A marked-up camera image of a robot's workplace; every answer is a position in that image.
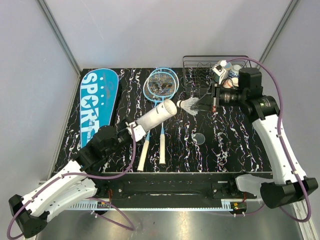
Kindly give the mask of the aluminium frame post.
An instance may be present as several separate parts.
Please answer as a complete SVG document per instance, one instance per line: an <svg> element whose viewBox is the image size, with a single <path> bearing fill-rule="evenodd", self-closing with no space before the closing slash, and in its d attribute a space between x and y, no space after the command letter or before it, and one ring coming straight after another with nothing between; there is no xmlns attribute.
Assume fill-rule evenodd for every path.
<svg viewBox="0 0 320 240"><path fill-rule="evenodd" d="M271 18L270 30L267 31L269 39L261 52L258 61L265 63L271 54L276 43L280 39L289 21L297 10L301 0L266 0L270 4L267 7L268 15Z"/></svg>
<svg viewBox="0 0 320 240"><path fill-rule="evenodd" d="M54 36L56 37L62 51L64 52L67 60L69 61L70 65L72 66L73 70L76 72L77 75L80 75L82 70L79 66L79 64L76 61L76 58L74 57L57 21L55 20L55 17L50 10L47 2L45 0L35 0L35 2L38 4L41 12L43 13L49 27L51 28Z"/></svg>

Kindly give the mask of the blue white patterned bowl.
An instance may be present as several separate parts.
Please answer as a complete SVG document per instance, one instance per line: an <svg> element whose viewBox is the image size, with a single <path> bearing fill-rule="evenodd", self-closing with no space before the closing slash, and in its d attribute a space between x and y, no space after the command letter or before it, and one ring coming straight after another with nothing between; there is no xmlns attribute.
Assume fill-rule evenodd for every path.
<svg viewBox="0 0 320 240"><path fill-rule="evenodd" d="M238 65L238 64L232 65L232 67L231 67L231 69L229 71L228 77L229 78L238 78L241 68L242 68L241 65Z"/></svg>

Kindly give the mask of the white shuttlecock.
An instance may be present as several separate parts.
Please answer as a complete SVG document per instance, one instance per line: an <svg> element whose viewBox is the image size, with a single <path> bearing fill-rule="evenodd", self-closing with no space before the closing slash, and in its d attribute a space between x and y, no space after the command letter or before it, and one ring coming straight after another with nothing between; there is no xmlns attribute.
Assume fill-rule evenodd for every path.
<svg viewBox="0 0 320 240"><path fill-rule="evenodd" d="M198 114L197 110L192 109L192 106L199 100L198 97L190 97L186 100L178 100L176 106L183 109L188 114L196 116Z"/></svg>

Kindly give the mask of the red white patterned bowl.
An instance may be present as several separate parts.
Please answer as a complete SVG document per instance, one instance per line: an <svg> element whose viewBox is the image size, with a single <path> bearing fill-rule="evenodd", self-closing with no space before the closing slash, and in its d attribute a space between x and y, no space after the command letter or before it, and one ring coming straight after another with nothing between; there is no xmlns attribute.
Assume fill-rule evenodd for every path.
<svg viewBox="0 0 320 240"><path fill-rule="evenodd" d="M222 87L226 89L237 89L239 87L239 78L231 77L223 81Z"/></svg>

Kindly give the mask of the blue badminton racket right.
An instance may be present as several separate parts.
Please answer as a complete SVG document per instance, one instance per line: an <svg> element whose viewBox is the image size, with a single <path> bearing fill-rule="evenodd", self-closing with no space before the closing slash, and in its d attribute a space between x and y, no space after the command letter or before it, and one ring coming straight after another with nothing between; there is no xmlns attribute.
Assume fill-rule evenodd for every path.
<svg viewBox="0 0 320 240"><path fill-rule="evenodd" d="M177 74L170 68L160 67L151 72L143 85L144 97L156 107L165 100L170 100L180 86Z"/></svg>

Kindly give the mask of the clear round tube lid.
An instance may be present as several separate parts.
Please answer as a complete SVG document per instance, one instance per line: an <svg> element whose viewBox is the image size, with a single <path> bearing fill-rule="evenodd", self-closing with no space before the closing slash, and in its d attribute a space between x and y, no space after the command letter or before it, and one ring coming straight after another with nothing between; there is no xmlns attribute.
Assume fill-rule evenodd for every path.
<svg viewBox="0 0 320 240"><path fill-rule="evenodd" d="M197 145L202 145L206 141L206 137L202 133L195 133L192 136L192 139L193 139L194 143Z"/></svg>

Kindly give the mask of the blue ceramic mug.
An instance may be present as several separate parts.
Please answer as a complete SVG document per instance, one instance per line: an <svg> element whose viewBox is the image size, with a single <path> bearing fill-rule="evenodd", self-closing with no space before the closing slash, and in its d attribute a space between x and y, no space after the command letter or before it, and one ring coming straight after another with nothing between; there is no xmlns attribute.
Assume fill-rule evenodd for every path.
<svg viewBox="0 0 320 240"><path fill-rule="evenodd" d="M229 71L232 68L232 64L227 60L220 60L216 65L216 75L218 76L219 81L226 79L229 75Z"/></svg>

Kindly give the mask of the aluminium frame post left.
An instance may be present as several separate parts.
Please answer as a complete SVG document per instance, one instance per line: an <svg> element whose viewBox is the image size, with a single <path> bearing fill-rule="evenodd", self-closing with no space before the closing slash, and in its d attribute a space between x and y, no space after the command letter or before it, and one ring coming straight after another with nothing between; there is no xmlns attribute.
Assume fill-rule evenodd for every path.
<svg viewBox="0 0 320 240"><path fill-rule="evenodd" d="M41 12L43 13L49 27L51 28L54 36L56 37L62 51L64 52L67 60L69 61L70 65L72 66L73 70L76 72L77 75L80 75L82 70L79 66L79 64L76 61L76 58L74 57L57 21L55 20L55 17L50 10L47 2L45 0L35 0L35 2L38 4Z"/></svg>

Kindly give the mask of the aluminium frame post right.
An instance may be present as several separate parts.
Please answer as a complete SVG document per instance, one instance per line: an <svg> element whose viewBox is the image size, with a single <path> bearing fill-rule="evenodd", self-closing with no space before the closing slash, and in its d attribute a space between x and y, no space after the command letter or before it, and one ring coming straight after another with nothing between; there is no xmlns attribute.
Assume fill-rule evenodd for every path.
<svg viewBox="0 0 320 240"><path fill-rule="evenodd" d="M267 7L268 15L271 18L270 30L267 31L269 39L261 52L258 61L265 63L271 54L276 43L280 39L289 21L297 10L301 0L266 0L270 4Z"/></svg>

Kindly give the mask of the blue badminton racket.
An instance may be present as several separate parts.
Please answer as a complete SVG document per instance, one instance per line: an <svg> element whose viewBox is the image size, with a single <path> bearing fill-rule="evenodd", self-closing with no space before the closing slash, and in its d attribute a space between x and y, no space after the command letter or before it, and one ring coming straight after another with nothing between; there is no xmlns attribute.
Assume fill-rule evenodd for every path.
<svg viewBox="0 0 320 240"><path fill-rule="evenodd" d="M143 94L146 99L154 103L156 107L164 100L172 99L179 88L179 79L177 74L170 68L159 68L154 70L143 85ZM160 134L160 164L165 164L165 133L164 124L161 125ZM145 137L140 159L137 167L138 172L144 171L144 165L150 143L150 131Z"/></svg>
<svg viewBox="0 0 320 240"><path fill-rule="evenodd" d="M165 100L170 100L180 86L177 74L170 68L160 67L151 72L143 85L144 97L156 107Z"/></svg>

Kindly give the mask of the blue sport racket bag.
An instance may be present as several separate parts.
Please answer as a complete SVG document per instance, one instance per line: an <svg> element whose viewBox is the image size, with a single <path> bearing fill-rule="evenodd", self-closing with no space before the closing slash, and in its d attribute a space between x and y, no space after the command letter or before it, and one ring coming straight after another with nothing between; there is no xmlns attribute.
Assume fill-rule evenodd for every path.
<svg viewBox="0 0 320 240"><path fill-rule="evenodd" d="M82 78L79 99L81 148L100 127L113 124L119 90L119 77L109 68L91 70Z"/></svg>

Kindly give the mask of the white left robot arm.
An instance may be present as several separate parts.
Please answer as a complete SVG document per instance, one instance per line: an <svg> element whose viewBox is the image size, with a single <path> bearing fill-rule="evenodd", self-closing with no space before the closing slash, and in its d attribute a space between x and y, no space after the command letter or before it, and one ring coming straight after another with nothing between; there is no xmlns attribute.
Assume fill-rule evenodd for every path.
<svg viewBox="0 0 320 240"><path fill-rule="evenodd" d="M21 196L15 194L8 203L12 219L7 229L7 238L16 223L21 236L31 238L40 233L54 217L86 198L103 198L108 193L106 181L121 178L132 168L136 153L131 156L129 166L121 173L102 175L99 170L105 161L129 143L133 150L149 131L140 119L122 122L122 129L105 125L92 136L61 171L32 192Z"/></svg>

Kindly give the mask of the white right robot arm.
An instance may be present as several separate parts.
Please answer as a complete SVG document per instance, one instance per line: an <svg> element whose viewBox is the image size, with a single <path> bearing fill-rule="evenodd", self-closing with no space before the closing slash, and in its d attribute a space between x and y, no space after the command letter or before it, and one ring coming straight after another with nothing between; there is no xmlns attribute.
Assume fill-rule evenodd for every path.
<svg viewBox="0 0 320 240"><path fill-rule="evenodd" d="M215 112L221 106L240 106L263 144L273 175L271 179L249 173L235 177L227 185L230 197L236 199L247 192L262 198L274 209L299 202L319 187L316 178L307 177L298 163L286 137L276 100L263 95L262 73L257 68L241 68L235 89L213 83L191 109Z"/></svg>

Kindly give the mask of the blue badminton racket left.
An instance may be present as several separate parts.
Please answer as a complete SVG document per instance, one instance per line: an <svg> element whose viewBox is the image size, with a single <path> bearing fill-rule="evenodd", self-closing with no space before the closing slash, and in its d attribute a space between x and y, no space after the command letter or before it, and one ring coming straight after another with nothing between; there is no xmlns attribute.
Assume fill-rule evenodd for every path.
<svg viewBox="0 0 320 240"><path fill-rule="evenodd" d="M156 107L164 100L172 99L179 88L179 79L177 74L170 68L159 68L154 70L143 85L143 94L146 99L154 103ZM165 164L165 133L164 124L161 125L160 134L160 164ZM144 165L150 143L150 131L145 137L140 159L137 167L138 172L144 171Z"/></svg>

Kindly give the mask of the white shuttlecock tube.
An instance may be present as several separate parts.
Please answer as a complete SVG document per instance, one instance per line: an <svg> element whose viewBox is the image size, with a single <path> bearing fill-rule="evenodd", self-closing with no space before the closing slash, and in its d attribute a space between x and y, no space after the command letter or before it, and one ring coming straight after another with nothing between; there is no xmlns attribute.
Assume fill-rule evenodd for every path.
<svg viewBox="0 0 320 240"><path fill-rule="evenodd" d="M141 116L136 120L136 123L141 125L145 132L148 132L176 114L177 107L175 103L170 99L166 99Z"/></svg>

